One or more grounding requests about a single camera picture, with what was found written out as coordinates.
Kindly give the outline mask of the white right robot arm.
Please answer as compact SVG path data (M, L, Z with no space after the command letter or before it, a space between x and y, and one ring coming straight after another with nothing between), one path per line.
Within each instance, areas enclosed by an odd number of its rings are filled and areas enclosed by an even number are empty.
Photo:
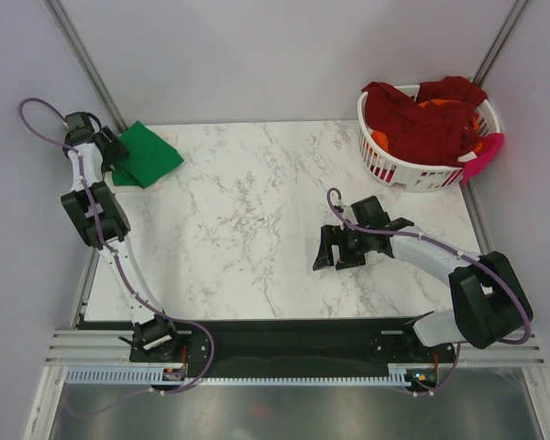
M480 255L452 247L407 220L381 230L324 225L313 269L363 266L369 252L408 262L450 290L451 309L410 323L410 332L401 338L407 358L423 360L442 344L465 342L484 349L495 342L522 345L529 339L533 312L501 253Z

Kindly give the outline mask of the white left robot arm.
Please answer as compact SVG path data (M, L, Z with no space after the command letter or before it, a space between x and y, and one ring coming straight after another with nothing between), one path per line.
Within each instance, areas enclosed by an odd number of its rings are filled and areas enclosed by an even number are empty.
M127 148L106 126L99 131L91 126L70 128L64 144L73 181L61 203L82 241L98 251L120 286L133 327L128 344L141 353L175 359L182 352L182 337L142 275L127 216L104 178L111 164L127 156Z

